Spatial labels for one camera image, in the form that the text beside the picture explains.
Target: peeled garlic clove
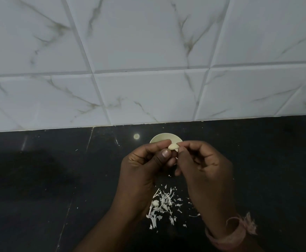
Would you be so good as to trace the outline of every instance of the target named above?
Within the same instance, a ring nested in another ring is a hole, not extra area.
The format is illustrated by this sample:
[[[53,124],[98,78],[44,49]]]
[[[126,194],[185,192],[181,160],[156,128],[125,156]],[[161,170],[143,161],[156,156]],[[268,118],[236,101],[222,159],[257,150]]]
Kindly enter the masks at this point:
[[[170,150],[176,150],[176,149],[178,149],[180,146],[178,145],[178,144],[175,144],[175,143],[172,143],[171,145],[169,145],[169,149]]]

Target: small white bowl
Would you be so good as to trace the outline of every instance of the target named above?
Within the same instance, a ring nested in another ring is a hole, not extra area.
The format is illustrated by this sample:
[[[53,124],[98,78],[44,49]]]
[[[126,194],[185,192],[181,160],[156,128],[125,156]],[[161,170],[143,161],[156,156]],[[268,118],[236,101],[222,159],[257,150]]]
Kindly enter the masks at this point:
[[[153,137],[153,139],[151,139],[150,143],[153,143],[153,142],[158,142],[160,140],[168,140],[170,139],[172,141],[173,144],[176,144],[178,142],[181,142],[182,140],[180,139],[179,136],[176,136],[175,134],[172,134],[172,133],[160,133],[158,135],[155,135]]]

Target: hand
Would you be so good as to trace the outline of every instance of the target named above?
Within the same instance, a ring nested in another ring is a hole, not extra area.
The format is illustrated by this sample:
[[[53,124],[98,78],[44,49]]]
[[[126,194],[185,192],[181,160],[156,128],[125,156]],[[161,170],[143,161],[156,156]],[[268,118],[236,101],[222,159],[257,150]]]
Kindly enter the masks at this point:
[[[163,140],[145,144],[123,159],[111,211],[131,220],[146,216],[155,193],[155,174],[162,167],[176,164],[177,152],[168,149],[171,143]]]
[[[232,233],[238,225],[227,219],[237,215],[233,197],[231,162],[211,145],[202,141],[178,143],[178,169],[183,173],[189,197],[214,237]]]

